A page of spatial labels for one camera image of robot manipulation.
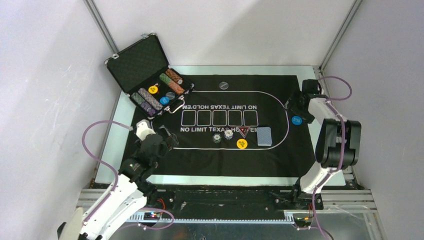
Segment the blue small blind button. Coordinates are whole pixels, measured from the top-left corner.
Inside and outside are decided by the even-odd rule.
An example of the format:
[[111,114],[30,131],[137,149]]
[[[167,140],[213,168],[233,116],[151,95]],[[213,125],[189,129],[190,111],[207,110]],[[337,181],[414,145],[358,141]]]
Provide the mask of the blue small blind button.
[[291,118],[291,122],[295,126],[300,126],[303,123],[303,119],[300,116],[295,115]]

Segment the green blue chip stack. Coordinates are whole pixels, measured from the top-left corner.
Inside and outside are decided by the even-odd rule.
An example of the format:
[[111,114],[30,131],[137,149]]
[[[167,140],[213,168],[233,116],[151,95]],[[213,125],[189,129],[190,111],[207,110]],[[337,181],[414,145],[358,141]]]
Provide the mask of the green blue chip stack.
[[222,140],[222,136],[219,134],[219,133],[215,133],[213,136],[212,136],[212,141],[214,142],[214,143],[220,143],[221,142],[221,140]]

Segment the white blue chip stack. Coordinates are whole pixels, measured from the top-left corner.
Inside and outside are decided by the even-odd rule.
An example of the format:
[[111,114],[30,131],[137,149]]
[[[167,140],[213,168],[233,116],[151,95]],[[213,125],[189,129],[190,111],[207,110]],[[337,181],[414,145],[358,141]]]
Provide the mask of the white blue chip stack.
[[227,129],[224,131],[224,137],[226,140],[231,140],[234,136],[234,133],[231,129]]

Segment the yellow big blind button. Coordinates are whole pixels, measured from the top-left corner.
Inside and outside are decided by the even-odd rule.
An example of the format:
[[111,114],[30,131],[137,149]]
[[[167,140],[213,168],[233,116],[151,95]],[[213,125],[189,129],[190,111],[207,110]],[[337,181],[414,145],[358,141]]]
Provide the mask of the yellow big blind button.
[[246,139],[241,138],[236,141],[236,146],[238,149],[244,150],[248,147],[248,142]]

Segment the black dealer button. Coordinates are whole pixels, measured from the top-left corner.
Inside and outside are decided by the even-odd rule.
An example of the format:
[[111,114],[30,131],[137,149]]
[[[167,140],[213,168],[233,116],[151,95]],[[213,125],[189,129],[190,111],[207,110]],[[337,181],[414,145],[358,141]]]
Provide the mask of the black dealer button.
[[220,90],[227,90],[229,88],[229,84],[225,81],[220,82],[218,86]]

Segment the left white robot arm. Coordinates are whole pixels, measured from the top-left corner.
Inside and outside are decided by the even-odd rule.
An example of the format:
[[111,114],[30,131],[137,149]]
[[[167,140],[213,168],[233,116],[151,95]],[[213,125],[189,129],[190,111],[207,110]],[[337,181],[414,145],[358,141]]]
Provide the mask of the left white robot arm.
[[179,142],[167,127],[154,130],[147,120],[137,123],[135,135],[138,147],[119,170],[112,170],[114,181],[88,210],[78,207],[71,220],[58,227],[58,239],[108,240],[137,211],[156,206],[158,189],[147,179]]

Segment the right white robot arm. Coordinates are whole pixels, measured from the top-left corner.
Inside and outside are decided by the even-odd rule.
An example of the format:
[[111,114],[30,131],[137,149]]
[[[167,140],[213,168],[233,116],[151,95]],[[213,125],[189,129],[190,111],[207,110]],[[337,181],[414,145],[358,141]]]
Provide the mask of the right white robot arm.
[[334,175],[358,162],[362,125],[345,118],[326,95],[316,92],[298,90],[285,106],[306,123],[320,124],[315,162],[296,181],[288,196],[295,208],[304,209],[315,202],[315,196]]

